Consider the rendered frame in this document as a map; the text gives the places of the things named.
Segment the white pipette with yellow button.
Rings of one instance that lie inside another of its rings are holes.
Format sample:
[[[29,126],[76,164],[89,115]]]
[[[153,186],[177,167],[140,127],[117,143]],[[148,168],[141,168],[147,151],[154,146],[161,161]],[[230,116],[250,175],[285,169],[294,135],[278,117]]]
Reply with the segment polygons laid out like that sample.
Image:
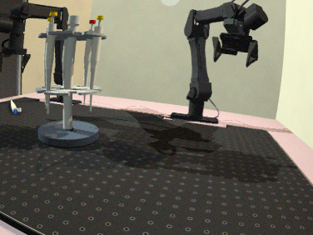
[[[47,20],[49,21],[49,23],[52,23],[52,18],[51,17],[48,17]],[[46,87],[46,64],[45,64],[46,44],[47,44],[47,39],[45,38],[44,58],[43,58],[43,63],[44,63],[44,87]],[[47,95],[45,95],[45,103],[46,103],[46,108],[47,108]]]
[[[47,27],[47,44],[46,44],[46,56],[45,56],[47,91],[50,91],[50,88],[51,88],[52,65],[53,65],[55,37],[56,37],[56,35],[48,35],[48,32],[62,31],[61,29],[57,29],[57,24],[54,23],[54,17],[56,16],[57,16],[57,12],[50,12],[50,17],[52,17],[52,23],[49,23]],[[47,114],[49,114],[49,106],[50,106],[50,96],[47,95]]]

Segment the white pipette with blue push button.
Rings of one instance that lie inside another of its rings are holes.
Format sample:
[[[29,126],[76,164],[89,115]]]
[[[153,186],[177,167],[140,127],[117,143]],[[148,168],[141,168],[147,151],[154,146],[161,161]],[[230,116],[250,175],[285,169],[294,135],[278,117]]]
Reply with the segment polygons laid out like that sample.
[[[12,111],[14,114],[17,114],[17,112],[21,112],[22,109],[21,108],[18,108],[16,107],[16,105],[14,106],[15,104],[13,103],[13,101],[11,101],[11,108],[12,108]]]

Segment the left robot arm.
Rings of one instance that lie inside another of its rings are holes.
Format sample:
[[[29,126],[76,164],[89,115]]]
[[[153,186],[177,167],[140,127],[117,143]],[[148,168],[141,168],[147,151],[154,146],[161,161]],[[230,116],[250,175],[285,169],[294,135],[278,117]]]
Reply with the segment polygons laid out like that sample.
[[[219,7],[189,12],[184,34],[191,48],[191,83],[186,99],[189,101],[188,114],[173,112],[170,118],[189,120],[202,123],[218,124],[218,118],[202,117],[204,102],[212,95],[211,82],[206,70],[206,39],[209,37],[210,23],[224,22],[223,26],[229,33],[239,33],[240,25],[249,33],[268,22],[262,7],[252,3],[248,8],[242,7],[238,17],[233,18],[240,5],[225,2]],[[244,9],[244,10],[243,10]],[[194,23],[198,25],[194,25]],[[206,25],[205,25],[206,24]],[[240,24],[240,25],[239,25]],[[197,100],[206,99],[206,100]]]

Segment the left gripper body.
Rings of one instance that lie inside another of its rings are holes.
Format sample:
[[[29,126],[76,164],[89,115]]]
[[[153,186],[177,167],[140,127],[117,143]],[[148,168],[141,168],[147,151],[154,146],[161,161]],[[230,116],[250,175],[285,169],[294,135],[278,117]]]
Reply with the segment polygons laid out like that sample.
[[[252,40],[252,36],[249,36],[249,33],[246,32],[246,29],[242,25],[240,25],[239,33],[221,32],[220,40],[222,43],[221,53],[230,55],[237,55],[237,52],[248,53],[250,42],[257,42],[256,40]]]

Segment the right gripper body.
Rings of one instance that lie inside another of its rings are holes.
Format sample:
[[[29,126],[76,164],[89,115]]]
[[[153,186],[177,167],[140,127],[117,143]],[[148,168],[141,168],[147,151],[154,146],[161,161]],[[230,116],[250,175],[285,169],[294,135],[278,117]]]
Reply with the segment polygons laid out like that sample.
[[[9,41],[8,41],[8,47],[2,47],[2,54],[17,54],[17,55],[26,55],[31,56],[31,54],[27,54],[27,49],[21,48],[22,46],[22,36],[18,35],[16,37],[16,34],[10,34],[9,35]]]

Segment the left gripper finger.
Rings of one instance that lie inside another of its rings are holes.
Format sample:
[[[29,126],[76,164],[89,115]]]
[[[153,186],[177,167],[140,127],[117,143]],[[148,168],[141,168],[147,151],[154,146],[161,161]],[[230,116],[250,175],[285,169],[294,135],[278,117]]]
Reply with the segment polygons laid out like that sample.
[[[221,46],[219,43],[219,38],[218,37],[212,37],[212,43],[213,43],[213,47],[214,47],[213,59],[214,59],[214,63],[215,63],[221,55]]]
[[[252,55],[251,55],[252,54]],[[251,58],[249,60],[249,58]],[[246,67],[248,68],[253,62],[258,60],[258,47],[257,42],[251,41],[249,46],[249,51],[246,59]]]

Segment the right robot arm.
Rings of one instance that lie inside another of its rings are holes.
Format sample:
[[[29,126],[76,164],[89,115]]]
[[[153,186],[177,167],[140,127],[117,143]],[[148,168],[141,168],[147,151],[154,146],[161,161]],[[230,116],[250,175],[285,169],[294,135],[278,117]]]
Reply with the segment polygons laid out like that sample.
[[[18,35],[23,35],[25,23],[22,22],[22,20],[28,18],[47,19],[50,17],[50,12],[57,12],[57,16],[54,18],[54,23],[57,24],[57,29],[63,31],[68,30],[67,21],[69,14],[66,7],[41,7],[28,2],[22,2],[12,6],[10,10],[11,14],[4,12],[0,13],[0,33],[16,34],[16,37],[18,37]],[[54,82],[61,86],[63,44],[64,40],[55,40],[55,72],[53,73],[53,76]],[[51,97],[50,101],[63,103],[63,96]]]

